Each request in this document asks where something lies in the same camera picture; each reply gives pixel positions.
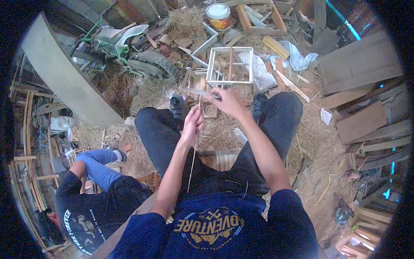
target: dirt bike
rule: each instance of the dirt bike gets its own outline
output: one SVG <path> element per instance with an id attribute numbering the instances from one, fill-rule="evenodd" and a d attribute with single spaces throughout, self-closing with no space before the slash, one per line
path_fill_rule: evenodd
<path id="1" fill-rule="evenodd" d="M 92 35 L 91 32 L 96 27 L 98 29 Z M 77 55 L 83 51 L 90 54 L 90 57 L 91 54 L 105 55 L 105 60 L 123 66 L 124 72 L 136 75 L 147 74 L 164 83 L 174 84 L 177 81 L 178 69 L 171 61 L 155 51 L 140 53 L 138 50 L 147 41 L 148 27 L 148 25 L 137 25 L 119 32 L 121 30 L 103 27 L 101 16 L 95 26 L 75 43 L 70 57 L 84 58 L 85 55 Z M 82 47 L 82 51 L 76 49 L 78 46 Z"/>

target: knife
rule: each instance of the knife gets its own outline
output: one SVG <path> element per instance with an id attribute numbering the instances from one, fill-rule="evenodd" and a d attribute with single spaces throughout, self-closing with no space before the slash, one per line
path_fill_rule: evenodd
<path id="1" fill-rule="evenodd" d="M 223 100 L 218 93 L 210 93 L 210 92 L 206 92 L 206 91 L 202 91 L 202 90 L 197 90 L 197 89 L 193 89 L 193 88 L 183 88 L 181 90 L 190 92 L 192 94 L 211 95 L 211 96 L 213 96 L 214 98 L 216 98 L 219 101 L 222 101 Z"/>

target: leg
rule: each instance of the leg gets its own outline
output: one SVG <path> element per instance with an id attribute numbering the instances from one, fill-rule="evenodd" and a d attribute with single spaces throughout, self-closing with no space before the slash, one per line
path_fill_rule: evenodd
<path id="1" fill-rule="evenodd" d="M 173 118 L 170 110 L 157 110 L 151 107 L 138 111 L 135 118 L 135 126 L 141 137 L 141 141 L 161 177 L 164 177 L 177 143 L 180 140 L 179 123 L 182 123 L 182 121 Z M 187 184 L 190 178 L 193 154 L 194 149 L 191 148 L 184 166 L 181 190 L 185 190 L 185 192 L 187 192 Z M 201 162 L 198 155 L 196 155 L 191 177 L 191 186 L 195 185 L 200 177 L 205 175 L 206 171 L 207 167 Z"/>
<path id="2" fill-rule="evenodd" d="M 282 92 L 270 98 L 262 111 L 263 123 L 259 127 L 272 142 L 283 161 L 286 159 L 302 113 L 302 102 L 294 93 L 290 92 Z M 236 162 L 229 171 L 229 176 L 243 183 L 249 181 L 249 191 L 257 195 L 268 192 L 249 142 L 240 151 Z"/>
<path id="3" fill-rule="evenodd" d="M 90 150 L 80 153 L 76 160 L 83 161 L 86 165 L 87 176 L 104 191 L 108 191 L 112 182 L 122 176 L 105 165 L 118 159 L 116 154 L 111 150 Z"/>

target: white sock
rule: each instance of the white sock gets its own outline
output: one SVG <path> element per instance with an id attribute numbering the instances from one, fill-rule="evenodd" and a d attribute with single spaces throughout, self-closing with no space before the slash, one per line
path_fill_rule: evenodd
<path id="1" fill-rule="evenodd" d="M 118 158 L 116 161 L 122 162 L 122 155 L 121 155 L 121 153 L 119 153 L 118 150 L 112 150 L 112 152 L 114 152 L 116 154 L 117 158 Z"/>

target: knee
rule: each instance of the knee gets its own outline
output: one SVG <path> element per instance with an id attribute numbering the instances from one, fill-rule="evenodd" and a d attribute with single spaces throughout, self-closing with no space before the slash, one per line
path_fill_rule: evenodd
<path id="1" fill-rule="evenodd" d="M 146 124 L 149 121 L 152 121 L 157 109 L 153 107 L 142 108 L 137 112 L 135 116 L 135 126 L 138 129 L 139 125 Z"/>
<path id="2" fill-rule="evenodd" d="M 292 92 L 281 92 L 270 98 L 269 104 L 278 104 L 281 106 L 294 107 L 295 110 L 303 110 L 302 101 Z"/>

